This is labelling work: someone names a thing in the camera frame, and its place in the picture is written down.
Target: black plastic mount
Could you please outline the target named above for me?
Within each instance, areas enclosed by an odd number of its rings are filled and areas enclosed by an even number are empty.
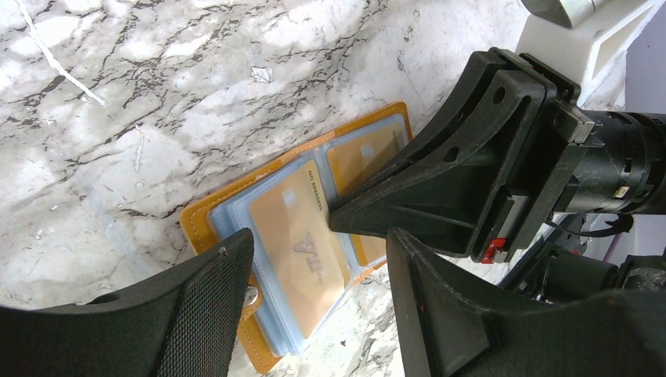
[[[403,229],[386,253],[407,377],[666,374],[664,291],[558,306],[496,287]]]
[[[439,254],[508,262],[548,218],[597,125],[579,86],[537,59],[491,49],[470,57],[432,121],[331,212],[331,228],[409,231]]]
[[[253,242],[243,229],[83,306],[0,307],[0,375],[227,375]]]

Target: white marble countertop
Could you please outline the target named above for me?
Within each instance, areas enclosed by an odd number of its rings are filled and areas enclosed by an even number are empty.
[[[183,207],[393,101],[415,131],[519,0],[0,2],[0,305],[92,298],[192,256]],[[624,104],[624,66],[590,99]],[[469,265],[497,281],[506,266]],[[386,270],[270,375],[402,375]],[[237,347],[230,375],[255,375]]]

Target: card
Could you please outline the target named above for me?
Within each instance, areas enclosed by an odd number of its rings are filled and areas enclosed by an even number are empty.
[[[310,160],[250,205],[250,213],[304,339],[317,329],[351,279]]]
[[[349,193],[391,160],[404,147],[404,124],[395,122],[326,152],[340,196]],[[352,235],[358,262],[366,266],[386,256],[386,241],[382,238]]]

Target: wallet stitching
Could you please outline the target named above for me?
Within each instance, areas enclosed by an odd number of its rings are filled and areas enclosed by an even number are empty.
[[[245,314],[240,316],[240,320],[246,320],[250,316],[254,315],[254,313],[259,309],[259,306],[259,300],[257,300],[257,302],[252,305],[245,306],[244,309],[247,308],[247,310],[245,310]]]
[[[262,366],[262,367],[270,367],[270,364],[267,364],[266,361],[263,359],[263,357],[259,354],[257,351],[257,347],[254,346],[254,342],[252,342],[252,338],[250,338],[250,334],[247,333],[247,329],[245,328],[244,324],[241,324],[238,328],[240,328],[243,331],[243,335],[245,335],[245,339],[247,339],[247,343],[250,345],[250,349],[252,352],[254,352],[254,355],[257,356],[257,362]]]

